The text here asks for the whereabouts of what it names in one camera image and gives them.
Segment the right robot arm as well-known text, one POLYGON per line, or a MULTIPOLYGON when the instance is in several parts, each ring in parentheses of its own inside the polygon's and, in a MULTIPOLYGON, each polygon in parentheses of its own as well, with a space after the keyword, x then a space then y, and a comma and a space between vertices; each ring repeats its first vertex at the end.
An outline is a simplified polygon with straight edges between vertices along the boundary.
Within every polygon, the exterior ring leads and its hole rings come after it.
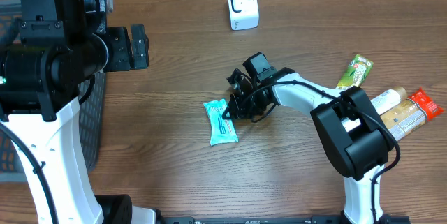
POLYGON ((344 178, 341 220, 385 223, 379 180, 397 164, 388 162, 389 152, 400 148, 365 91, 322 87, 290 68, 277 70, 261 52, 243 66, 227 78, 233 93, 222 117, 257 122, 276 106, 311 117, 328 160, 344 178))

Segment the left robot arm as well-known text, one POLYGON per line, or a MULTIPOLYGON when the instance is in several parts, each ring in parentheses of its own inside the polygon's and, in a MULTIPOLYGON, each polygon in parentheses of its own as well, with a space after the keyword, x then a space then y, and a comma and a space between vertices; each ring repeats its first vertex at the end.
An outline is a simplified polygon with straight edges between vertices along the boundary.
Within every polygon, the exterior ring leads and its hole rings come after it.
POLYGON ((109 27, 113 0, 20 0, 1 39, 1 130, 13 142, 40 223, 148 223, 153 209, 93 192, 80 144, 79 85, 146 69, 145 28, 109 27))

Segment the teal wet wipes pack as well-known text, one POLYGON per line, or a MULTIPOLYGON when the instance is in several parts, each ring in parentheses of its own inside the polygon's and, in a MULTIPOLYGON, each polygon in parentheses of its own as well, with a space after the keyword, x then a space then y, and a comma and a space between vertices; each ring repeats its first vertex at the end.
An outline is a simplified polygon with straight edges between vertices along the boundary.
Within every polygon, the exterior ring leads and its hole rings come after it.
POLYGON ((212 129, 210 145, 239 142, 233 122, 230 119, 223 118, 228 106, 226 100, 212 100, 203 103, 203 106, 205 107, 212 129))

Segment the green snack pouch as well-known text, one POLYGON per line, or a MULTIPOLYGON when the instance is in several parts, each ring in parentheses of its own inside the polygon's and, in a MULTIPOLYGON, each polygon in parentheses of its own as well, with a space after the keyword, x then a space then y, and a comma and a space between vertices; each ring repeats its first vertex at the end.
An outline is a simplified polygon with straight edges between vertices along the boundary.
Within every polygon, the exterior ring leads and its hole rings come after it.
POLYGON ((373 61, 357 54, 348 65, 336 89, 347 90, 351 87, 360 87, 367 78, 374 65, 373 61))

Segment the white tube gold cap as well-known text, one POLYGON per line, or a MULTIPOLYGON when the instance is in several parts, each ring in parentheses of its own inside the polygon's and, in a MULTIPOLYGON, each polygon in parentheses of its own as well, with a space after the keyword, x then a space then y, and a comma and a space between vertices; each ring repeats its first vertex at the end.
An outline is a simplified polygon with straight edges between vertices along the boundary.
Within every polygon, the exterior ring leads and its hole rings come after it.
MULTIPOLYGON (((394 106, 401 103, 407 97, 407 92, 403 87, 394 87, 384 91, 382 94, 371 99, 371 103, 374 109, 377 111, 378 115, 382 115, 388 110, 392 109, 394 106)), ((360 125, 360 120, 356 119, 354 121, 345 118, 342 120, 343 127, 347 132, 353 130, 360 125)))

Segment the orange spaghetti packet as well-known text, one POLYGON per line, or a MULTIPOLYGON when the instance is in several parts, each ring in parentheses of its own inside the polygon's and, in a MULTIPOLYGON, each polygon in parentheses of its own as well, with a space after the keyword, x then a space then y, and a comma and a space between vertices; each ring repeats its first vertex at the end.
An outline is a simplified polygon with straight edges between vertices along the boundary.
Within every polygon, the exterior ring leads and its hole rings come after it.
POLYGON ((396 141, 433 120, 444 109, 419 88, 415 93, 381 115, 381 120, 396 141))

